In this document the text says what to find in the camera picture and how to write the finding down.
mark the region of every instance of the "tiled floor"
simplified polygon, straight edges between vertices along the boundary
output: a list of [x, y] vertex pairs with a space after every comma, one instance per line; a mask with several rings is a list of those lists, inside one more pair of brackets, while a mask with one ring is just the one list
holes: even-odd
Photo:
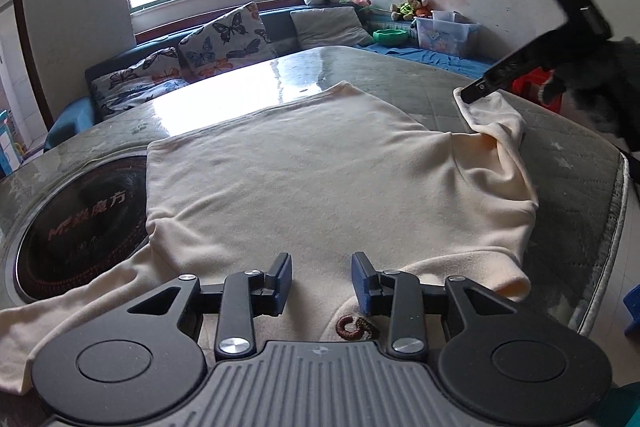
[[27, 165], [27, 163], [34, 161], [34, 159], [38, 158], [39, 156], [42, 156], [44, 153], [44, 151], [42, 149], [40, 149], [38, 152], [33, 153], [31, 156], [29, 156], [26, 160], [24, 160], [22, 162], [22, 165]]
[[625, 224], [618, 255], [607, 285], [591, 338], [607, 353], [618, 385], [640, 381], [640, 335], [628, 338], [625, 328], [631, 315], [622, 302], [640, 284], [640, 204], [636, 191], [629, 190]]
[[42, 134], [41, 136], [38, 136], [37, 138], [35, 138], [31, 143], [31, 145], [29, 146], [29, 151], [40, 149], [44, 145], [44, 142], [46, 139], [47, 139], [47, 133]]

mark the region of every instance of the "plastic storage box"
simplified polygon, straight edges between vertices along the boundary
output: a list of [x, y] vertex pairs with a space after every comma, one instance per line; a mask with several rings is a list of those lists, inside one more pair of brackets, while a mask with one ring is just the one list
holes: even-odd
[[464, 17], [456, 12], [445, 12], [442, 10], [433, 10], [432, 16], [435, 21], [448, 21], [448, 22], [466, 22]]
[[480, 25], [458, 23], [417, 17], [418, 43], [425, 50], [431, 50], [456, 57], [470, 57], [474, 54]]

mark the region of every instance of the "brown curled object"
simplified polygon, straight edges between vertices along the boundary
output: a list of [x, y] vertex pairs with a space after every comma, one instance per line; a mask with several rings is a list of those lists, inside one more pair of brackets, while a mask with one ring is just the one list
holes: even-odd
[[347, 324], [351, 324], [353, 322], [353, 317], [351, 315], [345, 315], [344, 317], [340, 317], [338, 321], [335, 323], [335, 332], [340, 336], [341, 339], [345, 341], [359, 341], [362, 340], [367, 334], [366, 340], [373, 340], [378, 338], [380, 332], [378, 328], [376, 328], [369, 321], [366, 321], [362, 317], [358, 317], [355, 321], [355, 328], [353, 331], [346, 329]]

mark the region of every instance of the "blue plastic object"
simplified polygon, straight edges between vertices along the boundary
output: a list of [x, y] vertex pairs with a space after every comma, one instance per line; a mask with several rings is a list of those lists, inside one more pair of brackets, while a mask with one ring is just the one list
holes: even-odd
[[371, 295], [370, 290], [372, 281], [376, 281], [377, 277], [375, 270], [370, 266], [369, 263], [369, 271], [367, 272], [367, 266], [361, 263], [358, 259], [358, 255], [361, 252], [357, 252], [356, 254], [351, 256], [351, 283], [353, 283], [353, 290], [356, 293], [356, 297], [358, 298], [358, 305], [360, 306], [360, 310], [365, 315], [370, 315], [371, 313]]
[[[6, 125], [6, 121], [8, 118], [7, 115], [7, 111], [0, 112], [0, 134], [4, 132], [9, 133], [9, 128]], [[9, 160], [2, 152], [2, 147], [0, 147], [0, 178], [8, 176], [12, 171], [13, 169], [11, 168], [11, 165], [9, 165]]]
[[622, 301], [633, 317], [633, 321], [625, 329], [625, 335], [630, 335], [640, 328], [640, 284], [626, 294]]

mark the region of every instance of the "green bowl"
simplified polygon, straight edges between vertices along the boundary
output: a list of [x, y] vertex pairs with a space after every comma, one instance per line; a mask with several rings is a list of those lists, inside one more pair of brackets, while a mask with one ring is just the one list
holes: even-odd
[[373, 39], [383, 46], [399, 46], [409, 38], [409, 32], [404, 30], [378, 30], [373, 32]]

